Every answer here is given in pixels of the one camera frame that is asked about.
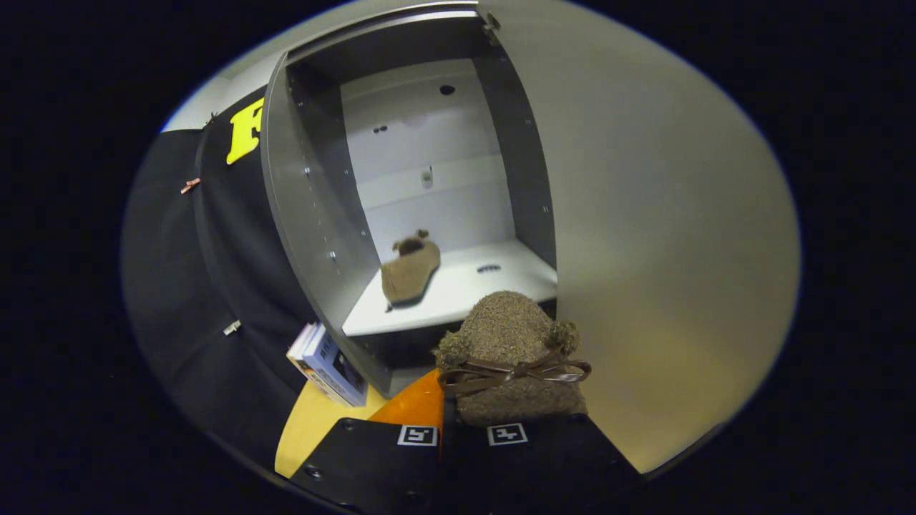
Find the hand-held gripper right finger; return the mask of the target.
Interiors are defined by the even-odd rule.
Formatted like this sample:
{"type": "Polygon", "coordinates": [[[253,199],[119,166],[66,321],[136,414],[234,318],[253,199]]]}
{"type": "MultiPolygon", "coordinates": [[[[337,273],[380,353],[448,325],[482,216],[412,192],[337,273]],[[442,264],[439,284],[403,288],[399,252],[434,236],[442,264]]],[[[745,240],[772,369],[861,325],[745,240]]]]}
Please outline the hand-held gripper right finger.
{"type": "Polygon", "coordinates": [[[442,513],[589,514],[643,476],[582,413],[471,427],[444,405],[442,513]]]}

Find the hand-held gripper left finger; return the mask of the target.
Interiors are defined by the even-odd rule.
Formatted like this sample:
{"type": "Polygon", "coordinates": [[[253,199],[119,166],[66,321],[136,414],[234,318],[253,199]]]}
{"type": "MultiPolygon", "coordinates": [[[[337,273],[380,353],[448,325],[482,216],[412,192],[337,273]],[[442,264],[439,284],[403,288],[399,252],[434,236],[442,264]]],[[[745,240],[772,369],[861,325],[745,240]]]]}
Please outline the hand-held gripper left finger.
{"type": "Polygon", "coordinates": [[[344,513],[426,514],[444,443],[444,394],[431,368],[398,373],[392,398],[362,407],[308,383],[289,415],[289,479],[344,513]]]}

